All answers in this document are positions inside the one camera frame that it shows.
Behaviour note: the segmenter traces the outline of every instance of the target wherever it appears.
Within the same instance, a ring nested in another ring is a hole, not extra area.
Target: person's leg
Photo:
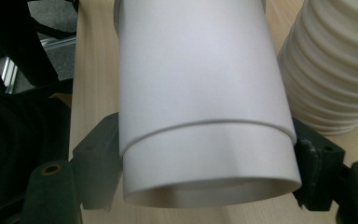
[[[59,81],[34,30],[27,1],[0,0],[0,49],[32,85]]]

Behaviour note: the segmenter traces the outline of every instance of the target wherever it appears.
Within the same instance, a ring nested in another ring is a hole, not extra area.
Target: white container
[[[124,0],[124,199],[247,203],[300,186],[296,134],[260,0]]]
[[[323,134],[358,126],[358,1],[306,0],[279,63],[295,118]]]

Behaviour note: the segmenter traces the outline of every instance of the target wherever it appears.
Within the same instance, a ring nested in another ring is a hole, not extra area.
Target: light wood tabletop
[[[276,53],[288,35],[303,0],[268,0],[267,21]],[[105,116],[118,111],[118,40],[114,0],[81,0],[78,12],[70,150]],[[358,161],[358,128],[329,137],[346,149],[345,163]],[[256,203],[202,209],[160,209],[125,203],[120,181],[110,211],[82,211],[90,223],[324,224],[336,223],[330,212],[309,212],[292,194]]]

